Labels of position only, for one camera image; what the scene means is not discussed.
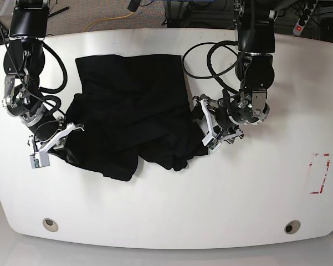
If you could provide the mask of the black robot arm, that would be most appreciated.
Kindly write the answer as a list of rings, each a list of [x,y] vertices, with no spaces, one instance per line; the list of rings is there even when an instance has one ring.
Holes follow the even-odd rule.
[[[216,140],[229,144],[237,137],[243,138],[240,126],[257,125],[267,118],[268,89],[275,77],[272,54],[276,12],[258,1],[235,1],[234,12],[238,54],[232,68],[240,81],[240,89],[233,90],[212,67],[213,53],[220,47],[228,48],[228,41],[214,44],[206,59],[209,72],[223,88],[222,98],[214,110]]]
[[[3,106],[10,116],[19,117],[33,133],[29,143],[33,146],[31,162],[34,168],[48,165],[50,154],[68,163],[78,163],[66,146],[68,135],[77,126],[68,124],[64,114],[60,119],[54,117],[62,105],[56,94],[66,87],[68,75],[59,55],[44,42],[49,6],[49,1],[15,2],[8,33],[10,42],[3,62],[6,73]],[[63,81],[56,89],[40,85],[45,50],[57,60],[62,70]]]

